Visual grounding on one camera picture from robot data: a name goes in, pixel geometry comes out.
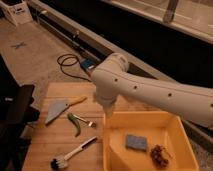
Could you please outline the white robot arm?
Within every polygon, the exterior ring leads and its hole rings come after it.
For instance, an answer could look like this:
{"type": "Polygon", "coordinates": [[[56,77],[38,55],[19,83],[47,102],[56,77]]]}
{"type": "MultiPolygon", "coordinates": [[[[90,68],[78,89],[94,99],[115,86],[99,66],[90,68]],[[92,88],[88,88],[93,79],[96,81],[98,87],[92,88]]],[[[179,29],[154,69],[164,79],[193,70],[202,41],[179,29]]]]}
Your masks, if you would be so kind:
{"type": "Polygon", "coordinates": [[[213,89],[140,77],[128,68],[124,55],[112,53],[91,74],[96,101],[107,116],[113,114],[118,95],[124,95],[213,130],[213,89]]]}

